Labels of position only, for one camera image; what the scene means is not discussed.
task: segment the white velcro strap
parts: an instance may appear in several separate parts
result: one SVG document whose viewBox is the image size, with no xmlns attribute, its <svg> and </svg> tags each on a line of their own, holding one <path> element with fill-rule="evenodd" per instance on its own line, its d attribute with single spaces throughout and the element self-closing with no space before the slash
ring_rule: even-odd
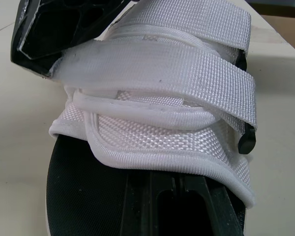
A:
<svg viewBox="0 0 295 236">
<path fill-rule="evenodd" d="M 242 134 L 244 122 L 257 128 L 253 77 L 201 49 L 153 41 L 92 41 L 69 50 L 55 78 L 94 90 L 95 96 L 97 90 L 121 90 L 182 97 L 217 112 Z"/>
<path fill-rule="evenodd" d="M 145 0 L 134 8 L 112 29 L 168 27 L 248 52 L 250 14 L 227 0 Z"/>
</svg>

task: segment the black plastic buckle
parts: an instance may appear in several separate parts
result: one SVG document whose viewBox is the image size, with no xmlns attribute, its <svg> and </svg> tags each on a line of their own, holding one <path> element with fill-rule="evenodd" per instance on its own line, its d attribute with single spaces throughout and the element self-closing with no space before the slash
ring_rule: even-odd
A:
<svg viewBox="0 0 295 236">
<path fill-rule="evenodd" d="M 238 57 L 235 63 L 239 69 L 247 70 L 247 60 L 245 52 L 239 50 Z M 238 142 L 238 152 L 240 154 L 249 154 L 256 145 L 256 131 L 253 126 L 245 122 L 245 133 Z"/>
<path fill-rule="evenodd" d="M 62 51 L 98 37 L 130 0 L 21 0 L 11 61 L 44 77 Z"/>
</svg>

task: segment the white nylon webbing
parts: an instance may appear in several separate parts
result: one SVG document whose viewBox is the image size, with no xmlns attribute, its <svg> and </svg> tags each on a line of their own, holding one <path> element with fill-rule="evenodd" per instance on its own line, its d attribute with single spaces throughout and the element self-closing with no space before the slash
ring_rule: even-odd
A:
<svg viewBox="0 0 295 236">
<path fill-rule="evenodd" d="M 201 49 L 153 41 L 92 41 L 69 50 L 55 78 L 94 91 L 183 97 L 221 116 L 242 134 L 243 122 L 257 126 L 253 77 Z M 139 111 L 136 116 L 142 117 Z"/>
<path fill-rule="evenodd" d="M 67 50 L 54 79 L 72 88 L 50 133 L 111 167 L 204 175 L 251 207 L 236 136 L 257 128 L 255 84 L 233 65 L 249 37 L 249 14 L 226 0 L 140 0 L 104 41 Z"/>
<path fill-rule="evenodd" d="M 145 0 L 112 29 L 153 25 L 187 32 L 248 52 L 251 17 L 227 0 Z"/>
</svg>

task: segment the white table surface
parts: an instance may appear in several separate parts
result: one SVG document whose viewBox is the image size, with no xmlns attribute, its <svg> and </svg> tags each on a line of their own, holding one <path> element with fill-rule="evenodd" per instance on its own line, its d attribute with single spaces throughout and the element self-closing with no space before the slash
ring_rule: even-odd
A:
<svg viewBox="0 0 295 236">
<path fill-rule="evenodd" d="M 252 15 L 248 72 L 257 84 L 257 145 L 247 236 L 295 236 L 295 50 L 244 0 Z M 0 0 L 0 29 L 14 22 L 19 0 Z M 62 112 L 61 85 L 10 62 L 13 25 L 0 30 L 0 236 L 46 236 L 45 188 Z"/>
</svg>

